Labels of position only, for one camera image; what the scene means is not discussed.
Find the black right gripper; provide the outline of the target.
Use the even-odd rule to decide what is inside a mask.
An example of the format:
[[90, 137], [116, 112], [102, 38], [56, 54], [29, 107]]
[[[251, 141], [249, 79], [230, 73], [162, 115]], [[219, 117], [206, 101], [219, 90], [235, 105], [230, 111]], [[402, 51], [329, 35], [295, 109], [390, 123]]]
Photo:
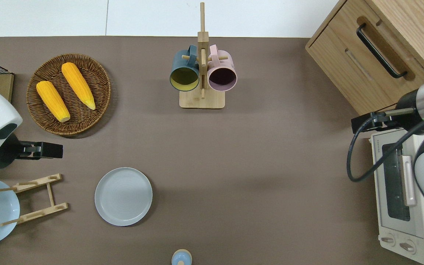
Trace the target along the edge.
[[361, 132], [367, 131], [387, 131], [392, 129], [400, 129], [401, 125], [394, 121], [392, 116], [388, 116], [386, 112], [369, 112], [351, 119], [351, 128], [355, 134], [360, 128]]

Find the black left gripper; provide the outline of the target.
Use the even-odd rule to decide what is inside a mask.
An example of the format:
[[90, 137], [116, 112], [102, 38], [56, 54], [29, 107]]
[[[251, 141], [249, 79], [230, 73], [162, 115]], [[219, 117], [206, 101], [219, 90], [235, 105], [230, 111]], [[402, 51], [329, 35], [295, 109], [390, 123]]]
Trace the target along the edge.
[[17, 159], [39, 160], [41, 158], [63, 158], [63, 146], [48, 142], [20, 141]]

